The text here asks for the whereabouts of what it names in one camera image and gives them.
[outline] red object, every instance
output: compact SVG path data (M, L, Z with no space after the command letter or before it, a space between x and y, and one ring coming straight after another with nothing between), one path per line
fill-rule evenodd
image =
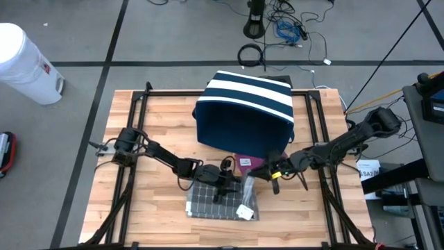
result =
M17 147L17 138L15 137L15 135L11 132L4 132L4 133L8 135L8 142L10 146L7 151L7 154L5 155L6 162L2 162L0 166L0 178L4 177L6 172L12 167Z

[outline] concrete floor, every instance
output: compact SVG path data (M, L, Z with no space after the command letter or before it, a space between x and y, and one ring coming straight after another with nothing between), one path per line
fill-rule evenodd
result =
M246 1L227 2L248 13ZM325 0L290 2L296 17L302 11L322 13L330 6ZM440 15L444 1L433 0L428 9L437 32L444 33ZM318 31L327 39L331 66L306 65L308 41L301 42L303 48L269 49L267 59L294 60L315 70L315 84L338 88L350 103L419 10L416 0L338 0L323 23L306 24L308 31ZM119 13L123 24L118 39L112 39ZM153 6L145 0L0 0L0 22L21 26L69 81L62 100L46 107L0 85L0 131L12 131L19 138L15 167L0 180L1 248L50 246L70 180L75 184L73 173L79 174L78 185L71 186L72 206L66 201L63 206L62 214L69 212L69 216L61 245L77 243L97 161L85 143L101 141L115 90L142 89L146 81L155 89L201 89L219 69L251 76L290 75L295 88L311 88L311 74L296 66L288 65L281 72L238 66L239 48L251 42L241 32L245 21L213 1L173 0ZM323 41L316 35L313 40L312 60L322 60ZM280 42L271 29L266 41ZM421 15L388 57L391 66L381 67L355 106L412 84L421 72L442 71L443 58L443 47ZM145 64L130 67L127 61ZM409 116L403 103L393 109ZM350 118L360 121L364 115ZM397 137L371 142L366 155L376 156L403 142L406 139ZM412 142L380 160L408 163L419 157L420 149ZM408 220L382 212L377 203L370 203L369 210L378 241L389 243L411 235Z

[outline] butcher block tabletop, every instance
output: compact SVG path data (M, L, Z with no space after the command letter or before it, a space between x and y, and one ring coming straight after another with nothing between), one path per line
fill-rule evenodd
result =
M106 125L103 141L118 136L126 127L131 96L136 90L117 90ZM341 101L337 90L319 90L330 139L347 132ZM220 165L232 155L197 142L196 121L191 112L197 96L149 96L144 120L144 131L150 139L181 158L197 158L207 164ZM315 101L312 108L319 141L323 141ZM288 144L286 153L313 145L304 97L293 97L295 140ZM139 113L135 113L137 126ZM98 164L111 160L100 157ZM353 158L345 163L355 166ZM88 240L102 224L110 211L118 167L109 163L97 169L83 222L79 242ZM122 189L126 184L125 172ZM338 180L345 211L368 238L373 230L359 174L339 165ZM187 192L179 189L177 176L160 162L140 157L137 163L135 186L130 207L125 245L138 242L141 247L319 247L329 242L319 175L310 168L305 172L309 190L294 178L281 180L280 193L273 194L271 184L257 179L255 191L259 207L258 222L190 218L185 212ZM339 218L334 209L334 225L338 241L342 242ZM118 241L121 214L116 219L113 242Z

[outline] white bucket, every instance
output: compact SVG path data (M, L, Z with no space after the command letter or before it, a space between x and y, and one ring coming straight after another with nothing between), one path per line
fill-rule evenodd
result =
M46 105L59 101L65 79L15 24L0 24L0 83Z

